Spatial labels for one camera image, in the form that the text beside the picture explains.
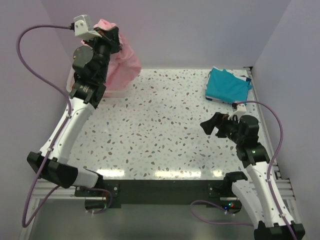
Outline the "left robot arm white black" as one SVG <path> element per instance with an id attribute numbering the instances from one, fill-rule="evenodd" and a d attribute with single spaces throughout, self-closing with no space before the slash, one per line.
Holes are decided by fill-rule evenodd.
<path id="1" fill-rule="evenodd" d="M 84 45 L 73 53 L 74 84 L 67 106 L 48 141 L 27 162 L 37 174 L 62 188 L 86 187 L 92 196 L 104 190 L 103 177 L 94 171 L 68 164 L 72 147 L 86 121 L 98 107 L 106 90 L 105 82 L 112 54 L 122 49 L 119 29 L 95 27 L 81 36 Z"/>

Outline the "pink t shirt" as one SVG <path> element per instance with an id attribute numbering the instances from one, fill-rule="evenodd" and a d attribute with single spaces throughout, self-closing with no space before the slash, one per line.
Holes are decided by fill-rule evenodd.
<path id="1" fill-rule="evenodd" d="M 106 89 L 122 90 L 128 86 L 141 72 L 142 65 L 127 39 L 119 33 L 122 50 L 110 56 L 106 75 Z"/>

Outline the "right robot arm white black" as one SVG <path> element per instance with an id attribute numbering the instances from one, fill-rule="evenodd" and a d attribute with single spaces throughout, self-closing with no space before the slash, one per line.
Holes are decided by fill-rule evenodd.
<path id="1" fill-rule="evenodd" d="M 267 150 L 259 142 L 259 121 L 251 115 L 229 116 L 216 112 L 200 126 L 206 135 L 214 129 L 218 138 L 235 143 L 236 155 L 245 172 L 229 172 L 223 179 L 223 192 L 236 196 L 254 227 L 256 240 L 301 240 L 305 228 L 288 211 L 270 170 Z"/>

